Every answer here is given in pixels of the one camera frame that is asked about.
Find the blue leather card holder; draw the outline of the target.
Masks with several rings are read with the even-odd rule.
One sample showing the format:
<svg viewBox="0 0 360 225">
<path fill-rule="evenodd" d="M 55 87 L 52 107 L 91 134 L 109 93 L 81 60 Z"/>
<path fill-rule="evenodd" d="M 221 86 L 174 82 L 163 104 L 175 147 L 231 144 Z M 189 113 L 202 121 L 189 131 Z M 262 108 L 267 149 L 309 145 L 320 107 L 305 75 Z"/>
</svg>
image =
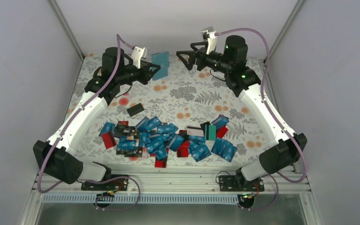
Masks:
<svg viewBox="0 0 360 225">
<path fill-rule="evenodd" d="M 156 81 L 168 76 L 169 52 L 159 52 L 152 55 L 151 63 L 160 66 L 160 69 L 154 74 L 152 80 Z"/>
</svg>

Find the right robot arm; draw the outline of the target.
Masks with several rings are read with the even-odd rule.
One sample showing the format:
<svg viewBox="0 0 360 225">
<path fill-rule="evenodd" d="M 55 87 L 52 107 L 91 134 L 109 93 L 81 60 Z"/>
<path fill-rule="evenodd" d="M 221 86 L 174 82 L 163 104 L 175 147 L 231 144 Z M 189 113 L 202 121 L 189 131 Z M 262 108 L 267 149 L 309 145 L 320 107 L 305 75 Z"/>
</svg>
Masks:
<svg viewBox="0 0 360 225">
<path fill-rule="evenodd" d="M 281 169 L 301 159 L 307 138 L 296 133 L 280 116 L 266 95 L 263 82 L 256 72 L 246 66 L 248 45 L 243 37 L 228 36 L 222 53 L 216 52 L 215 39 L 191 43 L 191 50 L 177 51 L 176 56 L 188 70 L 210 68 L 224 74 L 227 87 L 252 112 L 263 132 L 268 136 L 269 148 L 258 159 L 236 171 L 235 185 L 241 191 L 248 190 L 253 180 Z"/>
</svg>

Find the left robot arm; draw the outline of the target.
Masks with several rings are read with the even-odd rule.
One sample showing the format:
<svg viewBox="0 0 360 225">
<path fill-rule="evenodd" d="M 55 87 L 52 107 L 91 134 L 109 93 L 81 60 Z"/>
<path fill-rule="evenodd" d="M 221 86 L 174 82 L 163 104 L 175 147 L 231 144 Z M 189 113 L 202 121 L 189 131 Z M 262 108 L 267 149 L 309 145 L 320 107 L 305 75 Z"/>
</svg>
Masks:
<svg viewBox="0 0 360 225">
<path fill-rule="evenodd" d="M 101 190 L 110 187 L 112 177 L 108 167 L 80 161 L 75 157 L 76 148 L 94 119 L 118 96 L 122 85 L 134 82 L 146 85 L 161 69 L 161 64 L 144 59 L 146 51 L 138 46 L 131 55 L 117 47 L 105 50 L 102 65 L 86 84 L 76 108 L 48 140 L 34 144 L 33 152 L 41 173 L 67 184 L 92 180 Z"/>
</svg>

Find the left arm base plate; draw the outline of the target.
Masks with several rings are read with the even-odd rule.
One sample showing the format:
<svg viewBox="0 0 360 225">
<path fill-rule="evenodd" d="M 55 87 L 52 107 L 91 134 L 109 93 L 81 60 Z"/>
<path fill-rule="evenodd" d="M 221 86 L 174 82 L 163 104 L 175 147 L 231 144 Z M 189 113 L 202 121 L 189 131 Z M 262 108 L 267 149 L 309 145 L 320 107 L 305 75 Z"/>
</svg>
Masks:
<svg viewBox="0 0 360 225">
<path fill-rule="evenodd" d="M 111 174 L 107 180 L 120 177 L 104 184 L 94 184 L 90 182 L 83 182 L 81 186 L 82 191 L 126 191 L 128 187 L 128 176 L 123 174 Z"/>
</svg>

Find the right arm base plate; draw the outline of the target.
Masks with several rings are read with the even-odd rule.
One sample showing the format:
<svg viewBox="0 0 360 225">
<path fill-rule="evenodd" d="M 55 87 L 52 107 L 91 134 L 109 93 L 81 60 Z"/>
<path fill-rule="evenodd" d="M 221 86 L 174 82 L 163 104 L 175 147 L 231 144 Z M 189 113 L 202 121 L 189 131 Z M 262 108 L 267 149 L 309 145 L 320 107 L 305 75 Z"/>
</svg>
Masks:
<svg viewBox="0 0 360 225">
<path fill-rule="evenodd" d="M 247 181 L 240 175 L 220 175 L 217 181 L 222 192 L 262 192 L 265 190 L 261 178 Z"/>
</svg>

